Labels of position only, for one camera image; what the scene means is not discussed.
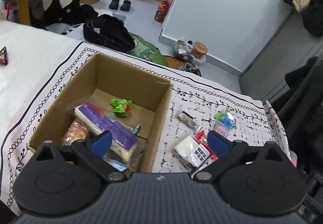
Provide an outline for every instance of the patterned tablecloth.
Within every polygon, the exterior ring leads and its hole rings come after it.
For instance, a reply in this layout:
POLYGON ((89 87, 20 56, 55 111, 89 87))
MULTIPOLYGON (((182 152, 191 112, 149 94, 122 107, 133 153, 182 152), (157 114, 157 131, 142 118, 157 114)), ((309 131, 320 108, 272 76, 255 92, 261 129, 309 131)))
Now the patterned tablecloth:
POLYGON ((208 132, 214 123, 213 115, 229 107, 236 118, 236 128, 230 131, 229 140, 241 139, 249 145, 264 145, 274 140, 289 156, 289 149, 284 129, 270 105, 232 92, 218 83, 203 79, 194 74, 158 66, 138 58, 114 52, 92 44, 81 42, 71 53, 66 53, 65 60, 53 69, 47 82, 30 99, 30 104, 20 119, 8 131, 2 145, 1 161, 1 200, 15 213, 17 205, 13 199, 12 186, 15 178, 32 156, 28 140, 37 124, 46 114, 46 110, 64 89, 69 80, 82 65, 95 53, 103 52, 129 64, 169 79, 173 83, 173 93, 160 138, 153 172, 183 172, 183 165, 173 156, 171 148, 182 137, 193 132, 176 118, 180 109, 201 121, 208 132))

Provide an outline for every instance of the green cartoon mat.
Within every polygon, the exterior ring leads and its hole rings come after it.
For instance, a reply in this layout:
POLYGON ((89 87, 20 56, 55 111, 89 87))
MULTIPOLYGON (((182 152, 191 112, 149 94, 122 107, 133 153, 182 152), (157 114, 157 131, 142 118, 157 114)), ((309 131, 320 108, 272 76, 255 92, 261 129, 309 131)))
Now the green cartoon mat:
POLYGON ((129 32, 129 34, 133 38, 136 47, 133 50, 126 52, 127 54, 168 67, 165 57, 160 53, 156 46, 145 41, 142 37, 136 34, 131 32, 129 32))

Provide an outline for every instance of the hair clip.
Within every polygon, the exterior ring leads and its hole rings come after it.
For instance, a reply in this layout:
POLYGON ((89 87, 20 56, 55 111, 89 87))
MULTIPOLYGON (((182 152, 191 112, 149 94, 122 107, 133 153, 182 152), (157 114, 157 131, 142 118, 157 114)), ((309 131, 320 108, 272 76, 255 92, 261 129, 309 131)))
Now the hair clip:
POLYGON ((0 63, 7 65, 8 64, 8 57, 7 57, 7 48, 3 47, 0 51, 0 63))

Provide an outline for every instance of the red wrapper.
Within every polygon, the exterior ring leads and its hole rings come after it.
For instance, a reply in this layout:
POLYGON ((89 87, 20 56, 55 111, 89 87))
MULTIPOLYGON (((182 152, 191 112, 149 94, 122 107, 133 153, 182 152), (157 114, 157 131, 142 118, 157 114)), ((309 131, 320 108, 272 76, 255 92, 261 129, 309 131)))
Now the red wrapper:
POLYGON ((207 136, 204 134, 204 130, 198 132, 195 135, 195 139, 197 140, 198 143, 202 144, 209 151, 213 161, 218 159, 217 156, 212 152, 212 150, 207 145, 207 136))

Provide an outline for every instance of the brown lid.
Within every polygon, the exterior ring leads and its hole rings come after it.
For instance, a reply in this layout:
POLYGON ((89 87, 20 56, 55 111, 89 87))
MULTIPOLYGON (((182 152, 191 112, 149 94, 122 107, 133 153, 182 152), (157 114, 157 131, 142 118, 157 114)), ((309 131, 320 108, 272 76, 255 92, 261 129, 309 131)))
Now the brown lid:
POLYGON ((200 42, 196 42, 193 44, 193 47, 197 50, 200 54, 207 54, 207 48, 200 42))

